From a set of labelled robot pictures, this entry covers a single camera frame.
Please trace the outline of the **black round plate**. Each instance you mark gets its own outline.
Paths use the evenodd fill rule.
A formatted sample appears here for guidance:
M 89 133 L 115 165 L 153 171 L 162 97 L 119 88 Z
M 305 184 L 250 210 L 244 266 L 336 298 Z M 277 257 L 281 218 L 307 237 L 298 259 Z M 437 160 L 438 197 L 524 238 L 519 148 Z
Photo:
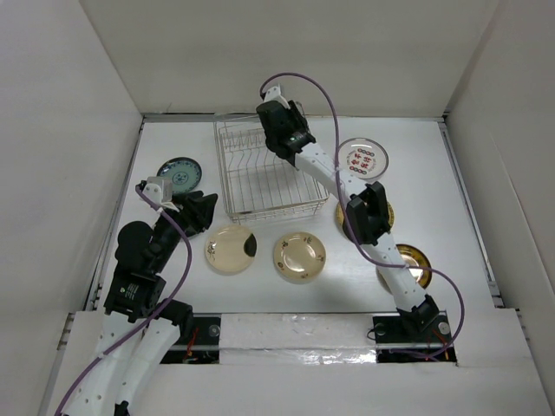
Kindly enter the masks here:
M 207 231 L 212 225 L 218 194 L 194 191 L 177 195 L 174 203 L 180 208 L 180 225 L 187 237 Z

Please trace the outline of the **cream plate black patch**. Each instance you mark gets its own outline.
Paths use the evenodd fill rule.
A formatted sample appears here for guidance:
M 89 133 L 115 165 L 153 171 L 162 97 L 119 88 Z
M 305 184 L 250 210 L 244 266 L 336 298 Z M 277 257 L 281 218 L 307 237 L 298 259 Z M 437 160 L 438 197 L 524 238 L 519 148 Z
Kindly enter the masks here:
M 229 224 L 218 228 L 206 240 L 207 262 L 224 274 L 238 274 L 246 270 L 258 252 L 254 233 L 244 225 Z

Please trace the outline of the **white plate red characters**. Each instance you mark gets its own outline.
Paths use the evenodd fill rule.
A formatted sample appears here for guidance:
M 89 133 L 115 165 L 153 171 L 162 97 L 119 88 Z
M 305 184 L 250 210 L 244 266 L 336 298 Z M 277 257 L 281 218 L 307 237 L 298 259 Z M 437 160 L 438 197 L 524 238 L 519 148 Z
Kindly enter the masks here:
M 359 179 L 375 181 L 389 167 L 389 155 L 375 140 L 352 138 L 345 140 L 338 150 L 339 166 Z

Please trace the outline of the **round woven bamboo plate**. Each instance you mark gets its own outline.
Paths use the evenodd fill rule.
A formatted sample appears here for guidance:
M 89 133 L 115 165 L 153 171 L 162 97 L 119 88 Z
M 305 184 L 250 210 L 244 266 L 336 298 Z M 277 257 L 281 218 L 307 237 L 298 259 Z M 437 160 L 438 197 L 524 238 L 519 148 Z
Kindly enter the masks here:
M 388 207 L 388 225 L 390 228 L 392 228 L 394 226 L 394 222 L 395 222 L 395 213 L 393 210 L 392 205 L 388 202 L 387 203 L 387 207 Z M 348 235 L 346 228 L 343 226 L 344 225 L 344 215 L 341 209 L 341 205 L 339 203 L 336 204 L 336 209 L 335 209 L 335 220 L 336 220 L 336 224 L 339 228 L 339 230 L 343 233 L 343 235 L 348 239 L 351 240 L 351 237 Z

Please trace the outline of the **cream floral round plate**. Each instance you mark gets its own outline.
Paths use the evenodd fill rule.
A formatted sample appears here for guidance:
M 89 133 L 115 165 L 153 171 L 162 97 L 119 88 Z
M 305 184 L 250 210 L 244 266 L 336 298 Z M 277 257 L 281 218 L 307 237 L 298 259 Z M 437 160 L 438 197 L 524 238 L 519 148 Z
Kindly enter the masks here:
M 315 281 L 326 264 L 327 253 L 321 240 L 305 231 L 284 234 L 274 244 L 273 263 L 288 283 Z

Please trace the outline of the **yellow brown patterned plate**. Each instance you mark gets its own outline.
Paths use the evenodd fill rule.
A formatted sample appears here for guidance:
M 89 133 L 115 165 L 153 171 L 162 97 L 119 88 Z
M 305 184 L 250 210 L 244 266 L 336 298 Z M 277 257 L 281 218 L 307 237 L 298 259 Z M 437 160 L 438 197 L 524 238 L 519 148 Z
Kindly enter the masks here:
M 398 244 L 396 248 L 407 265 L 419 266 L 419 269 L 411 269 L 410 272 L 416 282 L 418 282 L 423 289 L 426 289 L 432 281 L 432 272 L 429 270 L 422 270 L 421 267 L 431 267 L 428 257 L 420 249 L 410 244 Z

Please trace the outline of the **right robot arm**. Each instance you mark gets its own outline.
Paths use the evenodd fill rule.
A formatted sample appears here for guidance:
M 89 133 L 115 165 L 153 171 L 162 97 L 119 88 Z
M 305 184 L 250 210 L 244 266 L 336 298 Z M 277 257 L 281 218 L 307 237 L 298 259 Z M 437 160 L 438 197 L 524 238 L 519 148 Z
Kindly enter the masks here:
M 396 247 L 389 226 L 385 188 L 369 184 L 335 166 L 317 144 L 307 120 L 294 103 L 267 101 L 257 106 L 267 148 L 333 194 L 343 209 L 351 241 L 374 262 L 389 287 L 401 317 L 401 331 L 419 341 L 432 330 L 440 311 L 434 299 L 414 279 Z

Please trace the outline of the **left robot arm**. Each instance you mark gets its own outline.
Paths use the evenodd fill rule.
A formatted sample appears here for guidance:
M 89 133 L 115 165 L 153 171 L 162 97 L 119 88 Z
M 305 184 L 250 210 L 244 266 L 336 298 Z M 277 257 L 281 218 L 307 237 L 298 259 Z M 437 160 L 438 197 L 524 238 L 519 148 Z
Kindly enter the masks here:
M 158 196 L 153 184 L 135 187 L 158 219 L 133 221 L 117 236 L 117 261 L 103 308 L 95 356 L 64 394 L 57 415 L 131 415 L 156 367 L 175 343 L 193 335 L 193 308 L 175 300 L 161 273 L 180 242 L 206 231 L 218 201 L 215 193 Z

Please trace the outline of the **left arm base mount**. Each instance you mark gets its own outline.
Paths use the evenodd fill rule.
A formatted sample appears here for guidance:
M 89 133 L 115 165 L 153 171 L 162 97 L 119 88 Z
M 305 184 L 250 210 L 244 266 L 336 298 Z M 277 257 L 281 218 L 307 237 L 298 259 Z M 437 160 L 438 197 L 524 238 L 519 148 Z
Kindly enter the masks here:
M 218 364 L 220 335 L 220 315 L 196 315 L 190 333 L 169 348 L 161 363 Z

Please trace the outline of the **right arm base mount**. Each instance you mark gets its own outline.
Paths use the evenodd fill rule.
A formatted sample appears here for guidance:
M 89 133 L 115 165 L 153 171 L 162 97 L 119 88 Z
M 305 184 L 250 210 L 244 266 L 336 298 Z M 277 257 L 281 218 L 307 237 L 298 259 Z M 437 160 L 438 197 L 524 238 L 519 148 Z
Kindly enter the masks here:
M 422 332 L 408 330 L 398 314 L 373 315 L 367 338 L 375 344 L 379 363 L 457 361 L 453 346 L 435 355 L 452 340 L 445 312 L 440 312 L 433 323 Z

